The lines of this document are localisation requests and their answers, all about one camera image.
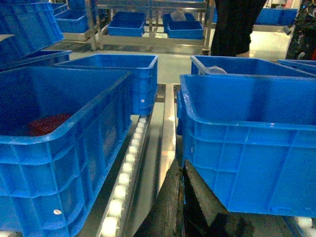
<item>floor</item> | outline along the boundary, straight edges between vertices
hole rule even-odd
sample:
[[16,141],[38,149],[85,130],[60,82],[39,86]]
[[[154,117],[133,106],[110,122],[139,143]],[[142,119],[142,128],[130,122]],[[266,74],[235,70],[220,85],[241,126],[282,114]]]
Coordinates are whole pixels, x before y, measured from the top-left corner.
[[[288,47],[289,37],[283,33],[263,33],[254,32],[252,34],[251,57],[277,61],[284,59]],[[94,53],[111,53],[111,54],[154,54],[158,55],[158,82],[159,83],[179,83],[181,74],[191,73],[191,55],[200,54],[198,51],[191,50],[186,47],[179,48],[144,48],[144,47],[129,47],[129,46],[108,46],[106,50],[92,52],[89,45],[73,44],[62,42],[51,49],[70,49],[73,50],[71,59],[81,58]],[[138,183],[137,199],[134,203],[133,218],[129,221],[130,236],[138,229],[144,218],[147,216],[152,204],[155,201],[157,189],[157,181],[155,173],[158,166],[157,160],[159,157],[159,141],[161,137],[161,125],[163,118],[163,104],[156,103],[153,112],[153,118],[149,130],[149,141],[146,159],[142,167],[142,179]],[[132,120],[137,121],[137,116],[133,116]],[[102,199],[97,203],[97,207],[91,212],[85,227],[79,236],[94,237],[98,227],[98,220],[102,217],[102,210],[106,202],[105,196],[108,196],[109,189],[104,187],[104,193],[101,194]],[[266,236],[267,231],[271,236],[289,237],[289,233],[284,234],[284,229],[279,225],[267,224],[270,217],[265,216],[262,221],[254,216],[254,223],[257,228],[256,237]]]

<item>dark object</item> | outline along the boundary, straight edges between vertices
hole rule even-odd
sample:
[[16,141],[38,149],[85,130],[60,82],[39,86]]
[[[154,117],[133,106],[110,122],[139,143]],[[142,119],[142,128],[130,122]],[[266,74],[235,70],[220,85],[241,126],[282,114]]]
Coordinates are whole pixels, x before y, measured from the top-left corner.
[[175,159],[156,202],[134,237],[180,237],[183,220],[182,169]]
[[312,59],[316,49],[316,18],[312,17],[309,12],[313,9],[315,6],[312,0],[302,2],[294,22],[295,29],[286,59]]
[[43,136],[56,130],[71,114],[60,114],[41,118],[28,124],[31,136]]
[[188,237],[252,236],[253,225],[239,214],[230,214],[188,160],[185,161],[183,175]]
[[213,56],[232,56],[249,51],[250,34],[266,0],[215,0],[217,25],[211,47]]

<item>crate rim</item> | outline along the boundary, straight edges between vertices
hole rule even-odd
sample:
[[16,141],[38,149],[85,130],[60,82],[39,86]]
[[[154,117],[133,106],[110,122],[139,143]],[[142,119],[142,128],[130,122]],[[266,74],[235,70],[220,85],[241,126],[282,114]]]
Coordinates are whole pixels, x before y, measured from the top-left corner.
[[202,25],[202,23],[200,22],[200,21],[195,21],[195,22],[198,22],[199,23],[199,25],[201,26],[201,28],[200,29],[190,29],[190,30],[171,30],[170,29],[170,26],[169,26],[169,23],[170,22],[168,22],[168,24],[167,24],[167,28],[168,28],[168,30],[169,31],[171,31],[171,32],[175,32],[175,31],[200,31],[200,30],[203,30],[203,25]]
[[[252,127],[252,128],[268,128],[268,129],[282,129],[282,130],[301,130],[301,131],[316,131],[316,125],[299,125],[299,124],[291,124],[291,123],[273,123],[273,122],[255,122],[255,121],[231,121],[227,122],[224,120],[210,121],[208,119],[204,119],[200,117],[194,106],[193,101],[190,96],[190,92],[188,87],[185,85],[184,80],[187,78],[191,78],[193,80],[197,79],[212,79],[212,78],[244,78],[243,75],[181,75],[180,76],[180,84],[181,84],[181,95],[183,97],[183,101],[185,104],[190,105],[192,109],[188,109],[185,106],[185,110],[187,116],[194,120],[195,122],[199,122],[202,124],[211,124],[211,125],[221,125],[221,126],[239,126],[239,127]],[[262,79],[271,79],[275,78],[275,76],[255,76],[252,78],[262,78]],[[289,80],[308,80],[316,82],[316,79],[313,78],[294,78],[294,77],[284,77],[284,79]]]
[[[83,67],[87,67],[87,68],[92,68],[92,69],[101,69],[103,67],[97,67],[97,66],[76,66],[76,65],[67,65],[67,63],[69,62],[75,62],[75,61],[78,61],[78,60],[81,60],[81,59],[86,59],[86,58],[91,58],[91,57],[95,57],[95,56],[102,56],[103,55],[114,55],[114,56],[151,56],[153,57],[153,60],[152,62],[150,63],[150,65],[148,67],[137,67],[137,69],[150,69],[150,68],[153,68],[155,63],[157,63],[158,61],[158,58],[159,56],[157,55],[150,55],[150,54],[141,54],[141,55],[137,55],[137,54],[112,54],[112,53],[97,53],[97,54],[93,54],[93,55],[90,55],[90,56],[87,56],[87,57],[82,57],[82,58],[77,58],[77,59],[74,59],[74,60],[70,60],[70,61],[66,61],[66,62],[61,62],[61,63],[56,63],[54,64],[54,66],[58,66],[58,67],[69,67],[69,68],[83,68]],[[127,70],[127,69],[136,69],[135,67],[105,67],[104,70],[107,70],[107,68],[120,68],[122,70]]]
[[[7,70],[4,72],[1,72],[0,74],[9,73],[11,71],[17,71],[17,70],[36,70],[36,69],[53,69],[53,70],[69,70],[69,71],[97,71],[94,69],[80,69],[80,68],[57,68],[57,67],[24,67],[24,68],[18,68],[18,69],[12,69]],[[108,69],[107,71],[111,72],[118,72],[117,70],[111,70]],[[92,100],[90,100],[87,104],[85,104],[83,107],[81,107],[76,113],[74,113],[67,122],[60,125],[57,129],[52,131],[49,134],[46,134],[44,136],[37,136],[37,137],[29,137],[29,136],[6,136],[6,135],[0,135],[0,144],[8,144],[8,145],[29,145],[32,144],[39,144],[42,142],[48,142],[56,140],[63,135],[65,135],[73,126],[76,124],[79,120],[81,120],[81,117],[89,112],[91,108],[94,108],[97,106],[95,103],[96,101],[99,101],[100,97],[108,95],[113,89],[115,89],[118,85],[120,85],[128,76],[131,75],[131,72],[122,70],[122,76],[120,76],[115,83],[113,83],[111,86],[100,92],[98,95],[96,95]]]
[[[123,30],[123,29],[131,29],[131,28],[128,28],[128,27],[115,27],[115,26],[111,26],[111,23],[112,22],[116,22],[116,21],[124,21],[124,20],[120,20],[120,19],[118,19],[118,20],[113,20],[113,21],[111,21],[110,23],[109,23],[109,25],[107,25],[107,27],[111,27],[112,29],[120,29],[120,30]],[[141,27],[139,27],[139,28],[132,28],[132,29],[134,29],[134,30],[141,30],[143,27],[144,27],[144,25],[146,24],[146,22],[145,21],[139,21],[139,22],[142,22],[142,25],[141,25]]]
[[[71,54],[72,53],[71,50],[40,50],[40,51],[37,51],[37,52],[43,52],[43,51],[45,51],[45,52],[54,52],[54,53],[51,53],[49,55],[43,55],[43,56],[34,57],[34,58],[38,58],[38,60],[32,61],[32,63],[38,62],[38,61],[41,61],[41,60],[45,60],[45,59],[48,59],[50,57],[65,56],[67,54]],[[6,63],[6,64],[4,64],[3,67],[0,65],[0,70],[5,70],[5,69],[17,67],[17,66],[19,66],[21,64],[27,64],[28,60],[29,60],[29,58],[23,57],[20,60],[16,60],[16,61],[12,61],[12,62]]]
[[[200,71],[202,70],[204,72],[207,72],[206,66],[204,66],[204,64],[201,63],[198,58],[210,58],[210,57],[212,57],[212,58],[228,58],[228,59],[235,59],[235,60],[245,60],[245,58],[225,57],[225,56],[202,56],[202,55],[194,55],[194,56],[191,56],[190,59]],[[286,66],[286,65],[282,65],[282,64],[278,64],[278,63],[275,63],[275,62],[271,62],[271,61],[268,61],[268,60],[260,59],[260,58],[247,58],[247,60],[264,61],[264,62],[268,62],[268,63],[271,63],[271,64],[278,65],[279,67],[288,68],[288,69],[292,69],[293,70],[292,67],[289,67],[289,66]],[[295,69],[295,70],[299,71],[300,73],[306,74],[306,78],[315,78],[315,74],[304,72],[304,71],[298,70],[298,69]],[[264,75],[264,77],[276,77],[276,76]],[[292,77],[290,77],[290,76],[278,76],[278,78],[285,79],[285,78],[292,78]]]

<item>black pants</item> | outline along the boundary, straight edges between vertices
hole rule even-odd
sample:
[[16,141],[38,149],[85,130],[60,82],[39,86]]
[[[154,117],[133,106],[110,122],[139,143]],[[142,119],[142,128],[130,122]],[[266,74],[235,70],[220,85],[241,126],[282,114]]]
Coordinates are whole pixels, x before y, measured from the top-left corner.
[[266,0],[215,0],[217,24],[212,56],[232,56],[249,51],[253,30]]

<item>blue plastic crate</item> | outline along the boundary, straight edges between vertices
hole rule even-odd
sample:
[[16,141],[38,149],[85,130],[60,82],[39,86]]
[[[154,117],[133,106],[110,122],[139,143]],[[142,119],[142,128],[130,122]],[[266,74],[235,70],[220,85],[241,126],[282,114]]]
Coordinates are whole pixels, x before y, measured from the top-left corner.
[[[191,13],[185,13],[184,14],[187,21],[195,21],[196,19]],[[162,23],[163,23],[163,32],[167,33],[168,32],[168,23],[172,21],[171,14],[164,14],[162,16]]]
[[[0,230],[76,236],[130,128],[129,77],[55,67],[0,73]],[[72,116],[56,130],[28,136],[29,122],[62,113]]]
[[156,100],[158,56],[94,54],[56,64],[58,67],[132,71],[132,114],[148,115]]
[[111,36],[141,37],[144,33],[145,21],[113,20],[108,25]]
[[125,12],[119,11],[117,12],[113,20],[121,20],[121,21],[145,21],[146,13],[143,12]]
[[68,10],[67,4],[63,3],[52,3],[51,6],[53,8],[54,15],[57,15]]
[[283,9],[279,24],[282,26],[291,24],[296,18],[297,11],[298,9]]
[[203,39],[203,26],[200,21],[172,21],[168,23],[168,36],[173,39]]
[[69,61],[69,54],[71,54],[71,51],[69,50],[42,50],[37,53],[31,54],[24,59],[20,59],[18,61],[10,62],[7,64],[0,64],[0,71],[25,66],[53,66],[56,63]]
[[23,56],[20,44],[14,35],[0,35],[0,68]]
[[316,217],[316,81],[181,76],[184,159],[231,212]]
[[0,0],[0,4],[29,4],[39,2],[48,2],[48,0]]
[[316,76],[316,61],[310,60],[278,60],[279,63],[289,67],[312,73]]
[[279,25],[282,18],[283,9],[263,8],[257,18],[258,25]]
[[266,75],[280,77],[314,77],[287,66],[255,58],[191,56],[191,74],[211,74],[208,67],[218,66],[228,74]]
[[40,51],[64,39],[51,3],[2,4],[0,34],[13,34],[20,56]]
[[[68,0],[70,9],[73,10],[85,10],[85,0]],[[91,0],[91,8],[96,7],[96,0]]]
[[67,10],[56,15],[60,30],[64,33],[84,33],[89,29],[85,10]]

